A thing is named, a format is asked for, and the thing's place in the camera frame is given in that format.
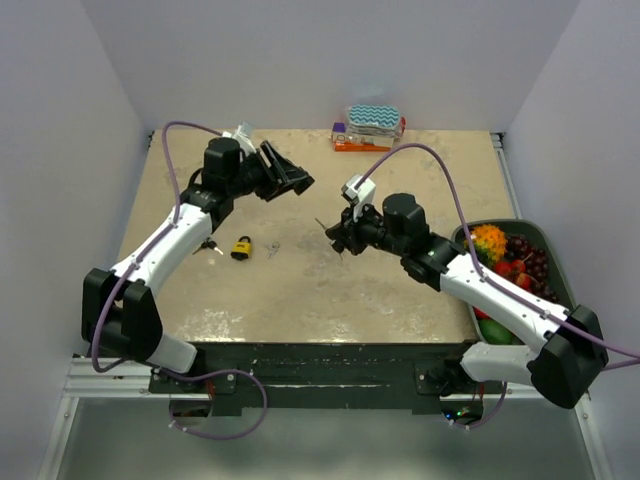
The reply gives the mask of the silver yellow padlock keys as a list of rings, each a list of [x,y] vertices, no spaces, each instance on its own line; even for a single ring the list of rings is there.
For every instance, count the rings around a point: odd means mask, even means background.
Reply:
[[[274,255],[278,253],[280,249],[280,243],[273,242],[271,244],[266,245],[265,248],[267,249],[267,258],[271,259]]]

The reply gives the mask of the yellow padlock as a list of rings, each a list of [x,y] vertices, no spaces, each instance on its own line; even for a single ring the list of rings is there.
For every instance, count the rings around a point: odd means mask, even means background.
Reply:
[[[244,261],[251,257],[253,251],[252,240],[249,236],[241,236],[231,248],[230,256],[237,261]]]

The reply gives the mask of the orange padlock keys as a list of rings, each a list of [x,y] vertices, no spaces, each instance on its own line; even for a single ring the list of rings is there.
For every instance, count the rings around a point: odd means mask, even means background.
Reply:
[[[193,255],[204,250],[211,250],[219,255],[224,254],[224,252],[219,248],[217,242],[213,239],[205,239],[203,242],[201,242],[200,245],[194,250]]]

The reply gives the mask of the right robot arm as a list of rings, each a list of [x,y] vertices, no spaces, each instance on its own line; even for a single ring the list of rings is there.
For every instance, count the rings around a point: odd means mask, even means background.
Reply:
[[[595,312],[544,300],[478,266],[460,245],[430,230],[411,194],[388,196],[380,210],[351,205],[325,234],[338,253],[359,255],[372,247],[398,256],[413,280],[478,308],[520,339],[518,346],[469,347],[445,369],[456,392],[469,392],[479,382],[517,383],[571,409],[608,364]]]

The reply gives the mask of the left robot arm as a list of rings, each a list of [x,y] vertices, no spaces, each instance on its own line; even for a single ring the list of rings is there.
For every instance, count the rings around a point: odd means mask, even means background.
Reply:
[[[127,258],[108,270],[92,269],[83,281],[81,335],[93,353],[172,371],[185,392],[200,390],[207,368],[196,347],[166,333],[158,294],[182,261],[231,214],[236,199],[254,194],[271,201],[302,194],[314,182],[304,169],[264,141],[258,148],[230,137],[211,140],[203,165],[190,177],[168,218]]]

